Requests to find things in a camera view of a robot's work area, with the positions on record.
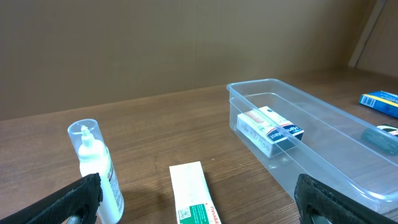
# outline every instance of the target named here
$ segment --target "transparent cap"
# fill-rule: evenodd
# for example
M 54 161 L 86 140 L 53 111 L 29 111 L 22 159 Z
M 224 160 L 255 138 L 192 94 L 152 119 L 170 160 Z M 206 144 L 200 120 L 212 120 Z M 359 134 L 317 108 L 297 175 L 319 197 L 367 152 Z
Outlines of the transparent cap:
M 74 122 L 69 126 L 68 134 L 78 155 L 79 147 L 82 144 L 89 146 L 94 139 L 104 142 L 98 122 L 94 119 L 83 119 Z

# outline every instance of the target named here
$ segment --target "barcode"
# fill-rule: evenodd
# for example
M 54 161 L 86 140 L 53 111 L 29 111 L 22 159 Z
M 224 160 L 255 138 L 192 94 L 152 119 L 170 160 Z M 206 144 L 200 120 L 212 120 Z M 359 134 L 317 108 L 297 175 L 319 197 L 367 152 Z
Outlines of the barcode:
M 183 220 L 184 218 L 190 218 L 191 217 L 191 210 L 188 208 L 180 209 L 178 211 L 178 214 L 180 214 L 180 220 Z
M 366 106 L 373 107 L 376 100 L 367 96 L 362 96 L 361 103 Z

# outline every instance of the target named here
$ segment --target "white bottle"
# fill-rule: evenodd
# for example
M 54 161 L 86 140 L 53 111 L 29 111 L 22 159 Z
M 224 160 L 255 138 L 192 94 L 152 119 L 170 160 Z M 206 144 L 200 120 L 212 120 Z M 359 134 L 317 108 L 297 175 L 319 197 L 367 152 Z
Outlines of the white bottle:
M 103 224 L 117 223 L 123 214 L 124 199 L 97 121 L 76 121 L 69 126 L 68 133 L 80 160 L 81 176 L 99 173 L 101 177 L 103 201 L 98 207 L 99 218 Z

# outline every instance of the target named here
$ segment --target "yellow stripe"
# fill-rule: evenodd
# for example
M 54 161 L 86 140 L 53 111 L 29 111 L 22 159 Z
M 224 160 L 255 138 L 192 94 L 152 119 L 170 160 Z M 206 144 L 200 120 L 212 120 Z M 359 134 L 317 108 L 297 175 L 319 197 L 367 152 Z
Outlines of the yellow stripe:
M 383 102 L 383 103 L 387 103 L 387 104 L 390 104 L 390 105 L 392 105 L 392 106 L 398 107 L 398 103 L 394 103 L 394 102 L 385 100 L 385 99 L 380 98 L 380 97 L 377 97 L 377 96 L 372 96 L 372 95 L 369 95 L 369 94 L 364 94 L 364 96 L 367 96 L 367 97 L 373 98 L 373 99 L 375 99 L 375 100 L 381 101 L 381 102 Z

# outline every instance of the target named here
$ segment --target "transparent storage bin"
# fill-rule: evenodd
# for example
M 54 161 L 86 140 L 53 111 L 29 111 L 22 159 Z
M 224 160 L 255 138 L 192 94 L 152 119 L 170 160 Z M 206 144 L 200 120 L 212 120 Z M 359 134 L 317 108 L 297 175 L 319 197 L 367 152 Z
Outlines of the transparent storage bin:
M 395 221 L 398 208 L 398 156 L 363 138 L 365 132 L 390 147 L 398 138 L 275 79 L 227 86 L 231 129 L 293 198 L 299 174 L 308 174 L 355 201 Z M 240 130 L 238 115 L 268 106 L 304 130 L 302 140 L 274 122 L 294 147 L 267 157 Z

